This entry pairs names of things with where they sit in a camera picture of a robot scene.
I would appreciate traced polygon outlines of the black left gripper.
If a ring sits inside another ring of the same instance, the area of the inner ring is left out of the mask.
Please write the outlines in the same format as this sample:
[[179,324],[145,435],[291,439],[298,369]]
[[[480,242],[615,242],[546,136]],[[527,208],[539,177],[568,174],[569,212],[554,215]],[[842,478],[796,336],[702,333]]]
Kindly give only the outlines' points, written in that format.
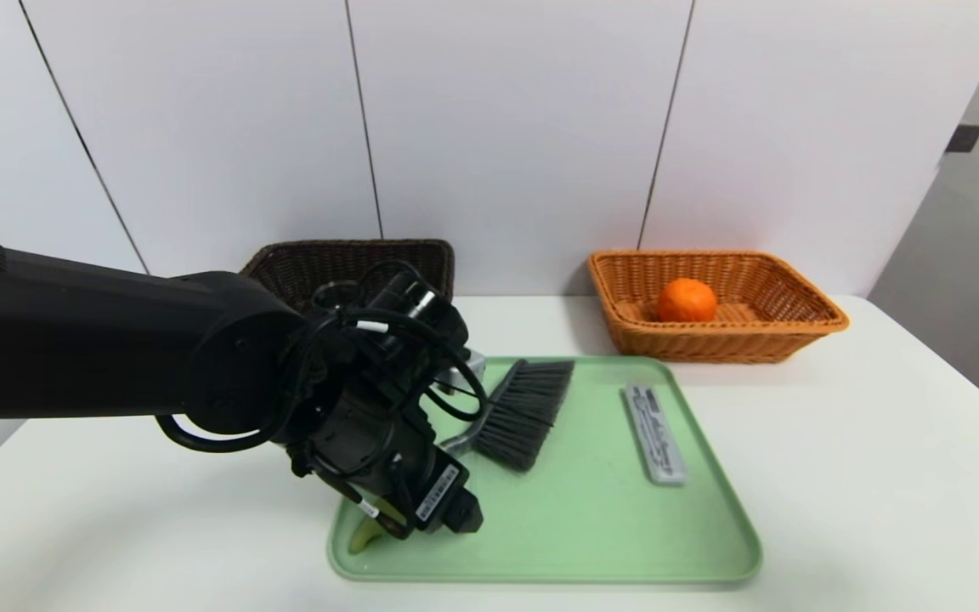
[[478,497],[463,488],[469,472],[436,445],[420,403],[409,395],[385,408],[370,396],[342,393],[310,427],[309,465],[397,539],[442,525],[478,532],[484,515]]

